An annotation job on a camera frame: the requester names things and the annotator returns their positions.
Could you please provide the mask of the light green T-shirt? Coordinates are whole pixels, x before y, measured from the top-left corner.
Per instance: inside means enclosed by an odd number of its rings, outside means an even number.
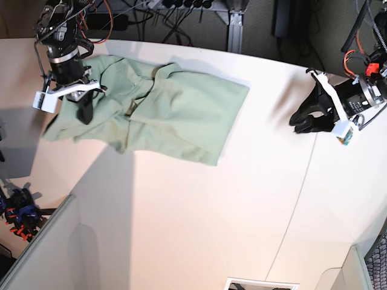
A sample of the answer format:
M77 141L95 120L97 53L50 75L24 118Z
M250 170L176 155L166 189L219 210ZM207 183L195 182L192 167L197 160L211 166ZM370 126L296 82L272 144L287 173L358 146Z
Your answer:
M147 150L215 166L249 93L245 85L176 63L155 66L119 56L85 61L106 89L92 97L93 118L83 124L64 100L44 138L100 140L119 153Z

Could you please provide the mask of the black power brick left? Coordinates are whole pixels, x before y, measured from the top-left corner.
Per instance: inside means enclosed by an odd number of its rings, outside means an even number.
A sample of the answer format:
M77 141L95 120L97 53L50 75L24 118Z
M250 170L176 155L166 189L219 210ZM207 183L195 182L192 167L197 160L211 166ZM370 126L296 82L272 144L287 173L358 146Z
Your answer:
M129 17L126 14L113 15L112 30L125 31L129 25ZM86 24L90 30L110 30L111 20L109 14L97 13L89 14Z

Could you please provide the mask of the black device left edge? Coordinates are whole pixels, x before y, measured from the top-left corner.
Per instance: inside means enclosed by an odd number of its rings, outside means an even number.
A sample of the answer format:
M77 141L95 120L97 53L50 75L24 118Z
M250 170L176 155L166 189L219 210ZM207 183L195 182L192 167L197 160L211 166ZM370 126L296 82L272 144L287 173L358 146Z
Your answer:
M5 124L1 120L1 150L0 150L0 160L1 160L1 163L5 162L4 145L3 145L5 137L6 137Z

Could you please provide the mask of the black power adapter pair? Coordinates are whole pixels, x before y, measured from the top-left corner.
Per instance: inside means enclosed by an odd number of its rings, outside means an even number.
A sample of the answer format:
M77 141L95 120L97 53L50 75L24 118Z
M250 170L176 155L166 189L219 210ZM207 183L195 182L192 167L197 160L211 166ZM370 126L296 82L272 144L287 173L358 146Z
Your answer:
M272 18L272 36L290 37L296 28L302 1L275 0Z

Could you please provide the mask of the blue orange clamp pile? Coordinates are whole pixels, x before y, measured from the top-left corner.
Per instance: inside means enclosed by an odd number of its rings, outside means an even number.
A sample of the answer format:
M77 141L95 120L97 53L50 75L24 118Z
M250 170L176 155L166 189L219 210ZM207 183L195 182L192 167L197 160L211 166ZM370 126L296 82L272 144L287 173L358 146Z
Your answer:
M41 215L27 188L1 180L1 217L10 225L9 232L31 242L40 229Z

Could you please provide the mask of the grey partition panel left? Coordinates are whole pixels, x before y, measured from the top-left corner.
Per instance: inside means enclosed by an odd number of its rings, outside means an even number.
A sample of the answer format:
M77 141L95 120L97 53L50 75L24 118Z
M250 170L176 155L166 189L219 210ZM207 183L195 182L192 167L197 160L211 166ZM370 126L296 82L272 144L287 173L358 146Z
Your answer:
M1 281L1 289L76 289L79 214L69 195L46 222Z

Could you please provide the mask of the grey partition panel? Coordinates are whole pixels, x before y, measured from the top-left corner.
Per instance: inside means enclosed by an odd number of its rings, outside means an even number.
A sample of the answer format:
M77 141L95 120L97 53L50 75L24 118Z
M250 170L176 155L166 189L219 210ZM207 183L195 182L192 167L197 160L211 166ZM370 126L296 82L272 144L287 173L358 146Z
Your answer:
M364 258L352 246L331 290L373 290Z
M79 214L69 195L46 222L1 281L1 289L76 289Z

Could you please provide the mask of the patterned grey chair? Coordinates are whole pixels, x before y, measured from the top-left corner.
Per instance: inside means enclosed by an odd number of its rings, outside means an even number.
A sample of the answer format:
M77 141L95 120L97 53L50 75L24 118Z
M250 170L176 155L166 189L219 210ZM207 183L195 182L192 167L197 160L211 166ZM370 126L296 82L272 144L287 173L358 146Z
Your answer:
M379 236L365 257L372 288L386 290L386 234Z

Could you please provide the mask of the grey partition panel right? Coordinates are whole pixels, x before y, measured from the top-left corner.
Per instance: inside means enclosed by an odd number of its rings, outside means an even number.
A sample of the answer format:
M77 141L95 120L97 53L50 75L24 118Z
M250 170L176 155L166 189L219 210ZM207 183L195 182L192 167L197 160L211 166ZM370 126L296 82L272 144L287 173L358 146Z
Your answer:
M331 290L373 290L364 258L352 246Z

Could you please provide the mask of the aluminium frame post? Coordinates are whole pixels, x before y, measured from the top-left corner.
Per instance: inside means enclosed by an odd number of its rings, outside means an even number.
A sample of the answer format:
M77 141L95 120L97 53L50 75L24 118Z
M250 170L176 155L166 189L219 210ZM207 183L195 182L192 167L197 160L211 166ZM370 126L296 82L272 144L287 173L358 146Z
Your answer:
M227 51L241 54L243 16L247 10L249 0L218 1L215 13L228 27Z

